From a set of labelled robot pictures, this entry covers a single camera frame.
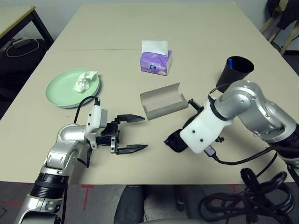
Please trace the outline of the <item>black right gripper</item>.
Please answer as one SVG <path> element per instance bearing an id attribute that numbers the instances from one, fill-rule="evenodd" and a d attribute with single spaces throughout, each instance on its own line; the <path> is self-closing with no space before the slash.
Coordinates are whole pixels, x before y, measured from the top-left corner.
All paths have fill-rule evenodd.
<path id="1" fill-rule="evenodd" d="M 200 114 L 204 110 L 204 106 L 200 106 L 193 98 L 188 100 L 188 104 L 197 111 L 197 114 Z"/>

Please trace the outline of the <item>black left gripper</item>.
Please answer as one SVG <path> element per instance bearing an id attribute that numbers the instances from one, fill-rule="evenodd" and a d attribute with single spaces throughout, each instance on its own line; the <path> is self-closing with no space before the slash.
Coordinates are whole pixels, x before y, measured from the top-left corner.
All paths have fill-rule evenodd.
<path id="1" fill-rule="evenodd" d="M 97 145 L 110 146 L 110 152 L 116 155 L 132 154 L 146 148 L 148 145 L 144 144 L 127 145 L 126 147 L 118 148 L 118 125 L 120 124 L 120 122 L 135 123 L 144 120 L 144 117 L 133 114 L 117 115 L 114 121 L 107 123 L 106 128 L 100 134 L 96 134 Z"/>

